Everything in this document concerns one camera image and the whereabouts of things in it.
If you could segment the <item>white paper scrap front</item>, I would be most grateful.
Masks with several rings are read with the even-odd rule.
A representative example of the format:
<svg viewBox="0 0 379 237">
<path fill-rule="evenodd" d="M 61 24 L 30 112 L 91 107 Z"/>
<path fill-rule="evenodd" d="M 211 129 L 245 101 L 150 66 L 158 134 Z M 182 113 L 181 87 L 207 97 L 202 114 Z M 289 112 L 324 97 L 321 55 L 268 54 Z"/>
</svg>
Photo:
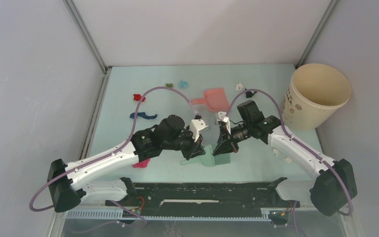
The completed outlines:
<svg viewBox="0 0 379 237">
<path fill-rule="evenodd" d="M 273 153 L 276 157 L 281 157 L 280 151 L 278 149 L 273 149 Z"/>
</svg>

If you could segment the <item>white paper scrap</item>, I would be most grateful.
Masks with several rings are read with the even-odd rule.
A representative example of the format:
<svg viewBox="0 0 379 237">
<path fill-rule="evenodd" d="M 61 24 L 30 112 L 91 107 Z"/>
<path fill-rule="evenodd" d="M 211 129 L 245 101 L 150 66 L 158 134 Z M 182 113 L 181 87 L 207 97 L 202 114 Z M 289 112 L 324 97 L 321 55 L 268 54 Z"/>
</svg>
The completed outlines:
<svg viewBox="0 0 379 237">
<path fill-rule="evenodd" d="M 278 149 L 273 149 L 273 153 L 276 157 L 281 157 L 280 151 Z"/>
<path fill-rule="evenodd" d="M 242 91 L 245 89 L 245 86 L 242 83 L 237 83 L 235 86 L 235 90 Z"/>
</svg>

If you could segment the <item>green plastic brush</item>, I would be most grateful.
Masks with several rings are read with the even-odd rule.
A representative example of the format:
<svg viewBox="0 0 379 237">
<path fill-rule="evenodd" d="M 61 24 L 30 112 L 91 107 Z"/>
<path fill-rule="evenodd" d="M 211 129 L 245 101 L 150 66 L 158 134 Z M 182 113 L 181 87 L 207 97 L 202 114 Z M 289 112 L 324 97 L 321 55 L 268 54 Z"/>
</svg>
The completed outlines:
<svg viewBox="0 0 379 237">
<path fill-rule="evenodd" d="M 205 154 L 191 158 L 189 160 L 183 160 L 180 165 L 190 165 L 200 163 L 205 167 L 214 167 L 218 165 L 224 165 L 231 163 L 230 154 L 221 154 L 213 156 L 213 150 L 215 146 L 208 145 L 204 148 Z"/>
</svg>

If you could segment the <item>pink plastic dustpan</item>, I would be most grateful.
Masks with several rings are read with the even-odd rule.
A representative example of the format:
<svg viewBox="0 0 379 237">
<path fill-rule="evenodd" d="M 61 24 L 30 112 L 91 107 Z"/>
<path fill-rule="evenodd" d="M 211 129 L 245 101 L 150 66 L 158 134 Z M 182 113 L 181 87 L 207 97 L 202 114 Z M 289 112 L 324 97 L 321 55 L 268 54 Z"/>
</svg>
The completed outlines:
<svg viewBox="0 0 379 237">
<path fill-rule="evenodd" d="M 213 113 L 225 112 L 230 104 L 224 88 L 212 88 L 204 91 L 202 98 L 192 99 L 193 105 L 205 105 L 207 110 Z"/>
</svg>

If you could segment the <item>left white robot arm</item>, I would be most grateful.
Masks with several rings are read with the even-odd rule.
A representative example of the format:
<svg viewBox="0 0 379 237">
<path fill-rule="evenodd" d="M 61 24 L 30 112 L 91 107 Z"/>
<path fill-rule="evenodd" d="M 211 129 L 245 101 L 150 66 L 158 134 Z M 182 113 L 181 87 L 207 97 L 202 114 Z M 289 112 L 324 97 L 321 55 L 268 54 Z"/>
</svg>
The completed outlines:
<svg viewBox="0 0 379 237">
<path fill-rule="evenodd" d="M 162 151 L 179 151 L 189 160 L 205 154 L 201 133 L 209 125 L 196 116 L 188 126 L 177 115 L 170 115 L 151 128 L 135 132 L 130 141 L 83 160 L 53 161 L 47 181 L 55 212 L 69 211 L 81 203 L 101 200 L 132 205 L 136 190 L 130 178 L 97 181 L 97 178 L 119 168 L 160 156 Z"/>
</svg>

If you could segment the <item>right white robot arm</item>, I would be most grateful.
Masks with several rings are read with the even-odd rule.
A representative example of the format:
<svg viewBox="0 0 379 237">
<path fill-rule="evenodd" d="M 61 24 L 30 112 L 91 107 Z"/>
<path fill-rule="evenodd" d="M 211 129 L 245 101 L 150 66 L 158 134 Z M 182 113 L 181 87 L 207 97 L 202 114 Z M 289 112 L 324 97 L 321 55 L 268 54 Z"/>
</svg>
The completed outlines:
<svg viewBox="0 0 379 237">
<path fill-rule="evenodd" d="M 357 196 L 353 167 L 345 159 L 328 157 L 304 144 L 275 116 L 264 117 L 252 100 L 237 106 L 242 121 L 231 127 L 225 112 L 218 113 L 220 135 L 213 155 L 237 153 L 239 143 L 249 138 L 259 139 L 282 152 L 310 178 L 308 181 L 279 178 L 271 185 L 267 200 L 273 206 L 285 201 L 312 204 L 320 213 L 332 216 L 350 205 Z"/>
</svg>

